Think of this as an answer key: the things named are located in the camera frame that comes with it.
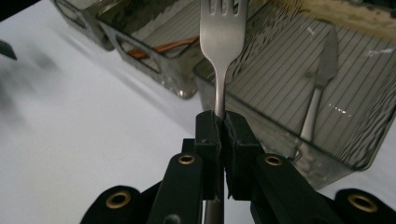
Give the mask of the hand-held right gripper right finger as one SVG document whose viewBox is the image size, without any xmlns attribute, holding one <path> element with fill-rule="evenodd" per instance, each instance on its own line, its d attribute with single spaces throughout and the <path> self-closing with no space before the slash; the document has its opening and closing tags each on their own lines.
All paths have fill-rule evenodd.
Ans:
<svg viewBox="0 0 396 224">
<path fill-rule="evenodd" d="M 289 160 L 263 150 L 243 116 L 228 112 L 223 131 L 229 195 L 250 202 L 255 224 L 343 224 Z"/>
</svg>

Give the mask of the clear grey plastic bin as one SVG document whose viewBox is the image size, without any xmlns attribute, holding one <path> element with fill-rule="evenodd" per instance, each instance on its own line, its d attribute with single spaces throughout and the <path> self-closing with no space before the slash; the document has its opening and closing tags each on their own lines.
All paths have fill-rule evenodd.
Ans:
<svg viewBox="0 0 396 224">
<path fill-rule="evenodd" d="M 154 47 L 199 36 L 200 0 L 119 0 L 98 20 L 121 58 L 180 98 L 197 91 L 193 68 L 203 59 L 199 39 L 163 53 Z M 127 54 L 142 49 L 146 59 Z"/>
<path fill-rule="evenodd" d="M 114 49 L 98 15 L 117 0 L 50 0 L 64 20 L 102 49 Z"/>
<path fill-rule="evenodd" d="M 329 26 L 337 75 L 321 96 L 312 141 L 301 137 Z M 246 46 L 229 67 L 226 106 L 265 151 L 293 161 L 316 189 L 368 169 L 396 118 L 396 44 L 252 0 Z"/>
</svg>

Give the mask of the light wooden board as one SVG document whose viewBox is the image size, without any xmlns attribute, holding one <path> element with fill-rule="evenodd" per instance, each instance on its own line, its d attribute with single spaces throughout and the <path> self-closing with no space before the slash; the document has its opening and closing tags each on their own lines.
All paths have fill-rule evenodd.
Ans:
<svg viewBox="0 0 396 224">
<path fill-rule="evenodd" d="M 391 9 L 349 0 L 271 0 L 289 12 L 331 22 L 396 44 L 396 18 Z"/>
</svg>

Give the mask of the brown wooden spoon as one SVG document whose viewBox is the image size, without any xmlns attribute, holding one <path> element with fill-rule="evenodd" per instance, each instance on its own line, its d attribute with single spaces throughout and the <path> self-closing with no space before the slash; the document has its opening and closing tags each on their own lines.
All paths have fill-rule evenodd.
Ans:
<svg viewBox="0 0 396 224">
<path fill-rule="evenodd" d="M 199 36 L 193 36 L 193 37 L 189 37 L 186 39 L 182 39 L 182 40 L 178 40 L 178 41 L 174 41 L 174 42 L 170 42 L 167 44 L 163 44 L 157 47 L 154 47 L 153 50 L 155 52 L 159 52 L 159 53 L 163 53 L 166 52 L 168 50 L 171 49 L 175 49 L 181 46 L 187 46 L 190 45 L 194 42 L 196 42 L 199 39 Z M 146 59 L 149 55 L 143 51 L 142 49 L 131 49 L 127 52 L 128 55 L 136 58 L 137 60 L 142 60 L 142 59 Z"/>
</svg>

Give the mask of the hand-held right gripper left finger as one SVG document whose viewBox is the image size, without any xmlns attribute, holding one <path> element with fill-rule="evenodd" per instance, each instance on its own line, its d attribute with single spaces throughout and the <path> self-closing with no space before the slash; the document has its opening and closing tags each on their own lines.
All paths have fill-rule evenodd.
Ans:
<svg viewBox="0 0 396 224">
<path fill-rule="evenodd" d="M 195 137 L 169 161 L 147 224 L 224 224 L 219 119 L 196 116 Z"/>
</svg>

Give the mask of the silver metal knife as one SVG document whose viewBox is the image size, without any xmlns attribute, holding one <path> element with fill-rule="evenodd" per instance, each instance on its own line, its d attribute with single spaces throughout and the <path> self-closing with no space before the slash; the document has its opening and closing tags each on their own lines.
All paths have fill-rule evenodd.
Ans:
<svg viewBox="0 0 396 224">
<path fill-rule="evenodd" d="M 318 115 L 321 96 L 330 81 L 337 75 L 338 69 L 338 38 L 335 27 L 329 26 L 326 41 L 321 52 L 318 71 L 315 78 L 314 90 L 304 118 L 301 137 L 305 141 L 312 141 Z"/>
</svg>

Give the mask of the silver metal fork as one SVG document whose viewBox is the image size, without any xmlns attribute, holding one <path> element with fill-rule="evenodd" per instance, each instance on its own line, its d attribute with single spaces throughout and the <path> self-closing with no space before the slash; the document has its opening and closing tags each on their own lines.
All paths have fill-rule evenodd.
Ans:
<svg viewBox="0 0 396 224">
<path fill-rule="evenodd" d="M 215 72 L 214 114 L 219 135 L 225 120 L 225 83 L 230 64 L 245 43 L 249 0 L 201 0 L 200 46 Z"/>
</svg>

